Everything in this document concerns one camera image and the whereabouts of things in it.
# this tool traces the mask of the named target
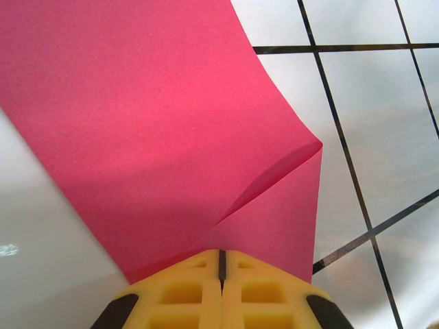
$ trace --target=yellow foam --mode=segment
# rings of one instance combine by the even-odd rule
[[[202,252],[122,291],[139,296],[123,329],[317,329],[310,284],[241,252],[226,252],[221,292],[218,250]]]

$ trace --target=grid line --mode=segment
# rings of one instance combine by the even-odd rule
[[[411,42],[410,42],[409,33],[407,31],[407,27],[405,26],[405,22],[404,22],[404,18],[403,18],[403,13],[401,11],[401,8],[399,7],[398,0],[395,0],[395,6],[396,6],[396,9],[398,10],[399,19],[400,19],[401,24],[403,26],[405,38],[407,39],[407,44],[410,45]],[[434,129],[436,131],[436,136],[439,139],[438,123],[436,122],[436,118],[434,117],[433,109],[431,108],[431,104],[430,104],[430,99],[428,98],[427,89],[425,88],[425,85],[424,85],[424,79],[423,79],[422,75],[420,74],[420,69],[419,69],[418,61],[416,60],[416,56],[414,55],[413,48],[410,48],[410,53],[412,54],[413,63],[414,63],[414,66],[416,68],[416,72],[418,73],[418,78],[419,78],[420,85],[423,88],[425,101],[427,102],[427,106],[428,106],[428,110],[430,112],[431,120],[433,121],[433,126],[434,126]]]
[[[292,45],[292,46],[262,46],[262,47],[253,47],[254,52],[258,55],[264,55],[264,54],[281,54],[281,53],[312,53],[314,55],[314,58],[316,60],[316,64],[319,70],[320,79],[322,80],[324,91],[327,95],[329,107],[331,109],[331,114],[333,115],[333,120],[335,123],[335,127],[337,129],[338,136],[340,138],[341,145],[343,147],[344,155],[346,158],[346,162],[348,164],[348,168],[351,174],[351,178],[355,187],[355,192],[357,194],[357,198],[359,201],[359,205],[361,208],[361,212],[363,213],[364,221],[366,223],[367,232],[363,235],[357,237],[356,239],[353,239],[351,242],[347,243],[346,245],[342,246],[338,250],[334,251],[333,253],[329,254],[328,256],[322,258],[318,262],[314,263],[313,265],[313,274],[318,273],[325,267],[329,266],[330,264],[334,263],[336,260],[340,259],[347,253],[353,251],[360,245],[363,245],[365,242],[370,241],[372,243],[372,247],[374,250],[375,258],[378,264],[379,272],[381,274],[381,278],[383,280],[383,284],[386,290],[386,293],[388,295],[390,307],[392,309],[395,322],[397,325],[397,328],[403,328],[401,318],[399,316],[398,309],[396,307],[396,302],[394,300],[394,296],[392,293],[392,289],[390,287],[390,283],[387,277],[387,273],[385,272],[384,263],[381,258],[381,253],[379,251],[379,247],[376,240],[376,235],[382,233],[384,230],[387,230],[394,224],[398,223],[400,220],[404,219],[406,216],[410,215],[414,211],[418,210],[419,208],[423,207],[424,205],[428,204],[431,200],[439,197],[439,189],[430,193],[426,197],[422,198],[421,200],[415,202],[411,206],[408,206],[406,209],[402,210],[401,212],[397,213],[396,215],[390,217],[389,219],[385,220],[383,223],[380,223],[379,225],[373,227],[370,222],[370,217],[368,215],[368,211],[366,208],[366,203],[364,201],[363,195],[361,193],[361,189],[359,186],[359,182],[357,179],[357,175],[355,173],[355,168],[353,165],[353,161],[351,158],[351,154],[348,150],[348,145],[346,142],[346,139],[344,137],[343,129],[340,123],[340,119],[337,114],[337,110],[335,107],[335,103],[331,94],[331,89],[329,88],[328,79],[326,77],[326,74],[324,72],[323,64],[320,58],[320,53],[327,53],[327,52],[347,52],[347,51],[380,51],[380,50],[402,50],[402,49],[408,49],[410,50],[410,53],[412,55],[412,59],[414,61],[414,66],[416,68],[416,72],[418,74],[418,78],[420,81],[420,85],[423,89],[423,94],[425,97],[425,101],[427,103],[427,106],[429,108],[431,120],[433,122],[436,134],[439,138],[439,129],[438,129],[438,123],[436,121],[436,118],[434,116],[434,112],[431,107],[431,103],[427,94],[427,89],[425,88],[425,84],[422,78],[422,75],[420,73],[419,65],[416,60],[416,56],[414,53],[415,49],[437,49],[439,48],[439,43],[431,42],[431,43],[411,43],[410,38],[407,32],[407,28],[405,26],[405,22],[403,20],[403,15],[401,12],[401,9],[399,7],[398,0],[394,0],[399,18],[401,21],[401,24],[403,26],[403,31],[407,40],[407,43],[403,44],[369,44],[369,45],[317,45],[314,36],[311,30],[311,24],[309,22],[305,5],[303,3],[303,0],[298,0],[298,5],[300,9],[300,13],[302,15],[303,23],[305,24],[305,29],[307,31],[308,39],[310,45]]]
[[[275,53],[335,53],[342,51],[376,51],[401,49],[434,49],[439,43],[389,43],[378,45],[298,45],[298,46],[255,46],[254,52],[258,55]]]
[[[349,152],[348,145],[347,145],[346,139],[344,137],[342,125],[340,123],[337,109],[335,107],[335,103],[334,103],[334,100],[333,100],[333,97],[331,94],[331,89],[329,88],[328,79],[327,79],[326,74],[324,72],[324,68],[323,68],[323,64],[322,64],[322,61],[320,58],[318,48],[316,47],[316,42],[315,42],[314,37],[313,37],[313,33],[312,33],[311,25],[309,23],[309,19],[308,19],[307,13],[306,13],[305,5],[303,3],[303,0],[297,0],[297,2],[298,2],[299,9],[300,9],[300,13],[302,15],[303,23],[305,24],[305,29],[306,29],[307,34],[308,34],[309,44],[311,45],[311,48],[313,50],[312,52],[314,54],[314,58],[316,59],[316,64],[317,64],[317,67],[318,67],[318,70],[320,73],[320,78],[322,80],[325,93],[327,94],[329,107],[331,109],[331,114],[333,115],[333,119],[334,119],[334,123],[335,123],[336,129],[337,129],[337,133],[338,133],[338,136],[340,138],[340,142],[343,146],[343,152],[344,152],[347,164],[348,164],[349,172],[351,173],[351,178],[352,178],[352,181],[353,181],[353,184],[355,187],[355,192],[357,194],[357,198],[358,198],[358,202],[359,202],[359,205],[361,208],[361,212],[363,213],[363,218],[364,218],[364,221],[366,223],[366,227],[368,229],[368,232],[370,232],[372,230],[372,224],[370,222],[370,217],[369,217],[369,214],[368,214],[368,211],[366,208],[366,203],[365,203],[363,195],[361,193],[361,189],[360,189],[359,182],[357,179],[357,174],[355,173],[355,168],[354,168],[354,164],[353,164],[353,161],[351,158],[351,154]],[[401,322],[401,318],[399,316],[398,308],[397,308],[396,302],[394,300],[394,296],[392,293],[392,289],[390,287],[387,273],[385,272],[384,263],[383,263],[382,258],[381,258],[381,253],[379,252],[379,247],[378,247],[377,240],[376,240],[375,236],[370,237],[370,242],[372,243],[372,247],[373,247],[374,254],[375,254],[375,259],[377,261],[379,272],[381,274],[381,279],[383,280],[383,284],[384,284],[385,291],[386,291],[387,296],[388,296],[390,307],[391,307],[392,313],[394,315],[396,326],[398,329],[402,329],[403,325]]]

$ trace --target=pink paper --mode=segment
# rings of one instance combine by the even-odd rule
[[[134,282],[201,249],[309,280],[321,143],[228,0],[0,0],[0,106]]]

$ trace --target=square tile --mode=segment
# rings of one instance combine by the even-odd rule
[[[439,42],[437,0],[398,0],[410,41]]]
[[[1,109],[0,228],[2,328],[89,328],[127,285]]]
[[[304,0],[317,45],[406,43],[394,0]]]
[[[296,0],[232,0],[252,46],[309,45]]]
[[[439,186],[439,143],[408,50],[322,54],[373,225]]]
[[[439,125],[439,48],[416,49],[414,53],[436,123]]]
[[[314,261],[366,231],[314,56],[259,56],[268,75],[305,125],[323,142]]]
[[[377,236],[404,329],[439,320],[438,220],[436,198]]]
[[[396,328],[370,241],[313,275],[355,329]]]

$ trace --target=black rubber pad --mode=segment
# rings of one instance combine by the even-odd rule
[[[307,301],[322,329],[353,329],[347,318],[333,302],[316,295],[308,296]]]
[[[125,295],[113,300],[97,318],[91,329],[122,329],[139,296]]]

